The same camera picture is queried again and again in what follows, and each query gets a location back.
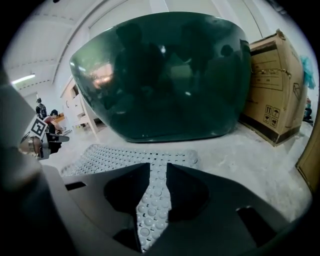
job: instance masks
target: raised dot pattern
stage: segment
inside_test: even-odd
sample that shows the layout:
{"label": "raised dot pattern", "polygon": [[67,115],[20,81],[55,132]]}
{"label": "raised dot pattern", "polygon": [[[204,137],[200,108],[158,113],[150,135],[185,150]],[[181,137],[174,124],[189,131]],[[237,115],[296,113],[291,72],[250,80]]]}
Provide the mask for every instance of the raised dot pattern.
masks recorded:
{"label": "raised dot pattern", "polygon": [[111,171],[139,163],[150,163],[149,186],[136,207],[141,251],[147,251],[168,226],[171,209],[167,188],[167,163],[198,168],[194,150],[149,150],[92,144],[73,164],[62,169],[62,176],[78,176]]}

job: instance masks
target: ceiling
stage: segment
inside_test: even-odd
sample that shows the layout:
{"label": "ceiling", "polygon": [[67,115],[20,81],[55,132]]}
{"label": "ceiling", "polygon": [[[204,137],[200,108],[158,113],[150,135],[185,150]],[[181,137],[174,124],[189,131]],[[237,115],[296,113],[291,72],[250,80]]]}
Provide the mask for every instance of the ceiling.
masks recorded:
{"label": "ceiling", "polygon": [[52,85],[59,61],[88,10],[102,0],[46,0],[20,27],[4,57],[10,81],[35,74],[15,85],[21,93],[32,87]]}

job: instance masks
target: dark green glass dome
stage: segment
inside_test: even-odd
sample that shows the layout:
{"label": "dark green glass dome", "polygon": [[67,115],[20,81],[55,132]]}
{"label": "dark green glass dome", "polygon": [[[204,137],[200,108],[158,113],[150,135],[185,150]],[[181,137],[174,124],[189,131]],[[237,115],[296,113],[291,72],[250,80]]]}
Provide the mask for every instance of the dark green glass dome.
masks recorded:
{"label": "dark green glass dome", "polygon": [[251,58],[234,23],[164,12],[107,29],[72,56],[70,67],[84,99],[119,135],[166,142],[231,131],[247,97]]}

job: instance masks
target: floor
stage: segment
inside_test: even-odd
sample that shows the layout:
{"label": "floor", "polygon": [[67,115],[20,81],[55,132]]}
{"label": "floor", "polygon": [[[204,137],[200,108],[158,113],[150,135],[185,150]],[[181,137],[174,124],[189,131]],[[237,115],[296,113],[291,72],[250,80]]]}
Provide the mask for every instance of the floor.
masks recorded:
{"label": "floor", "polygon": [[98,129],[94,135],[89,128],[77,128],[68,134],[70,141],[63,143],[58,153],[40,162],[61,171],[95,143],[137,149],[196,150],[200,170],[244,185],[289,221],[299,217],[311,202],[310,190],[295,168],[312,132],[305,122],[299,134],[278,147],[240,123],[232,133],[222,137],[170,143],[130,143],[107,126]]}

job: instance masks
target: gray plastic part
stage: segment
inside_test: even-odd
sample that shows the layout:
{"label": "gray plastic part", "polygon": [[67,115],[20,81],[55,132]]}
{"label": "gray plastic part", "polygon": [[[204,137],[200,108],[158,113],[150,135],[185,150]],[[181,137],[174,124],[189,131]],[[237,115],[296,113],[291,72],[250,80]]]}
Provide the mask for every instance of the gray plastic part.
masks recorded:
{"label": "gray plastic part", "polygon": [[171,199],[166,185],[167,163],[197,169],[195,150],[150,150],[92,144],[76,163],[63,168],[61,175],[95,174],[139,163],[150,163],[149,186],[136,207],[137,233],[141,251],[145,252],[168,226]]}

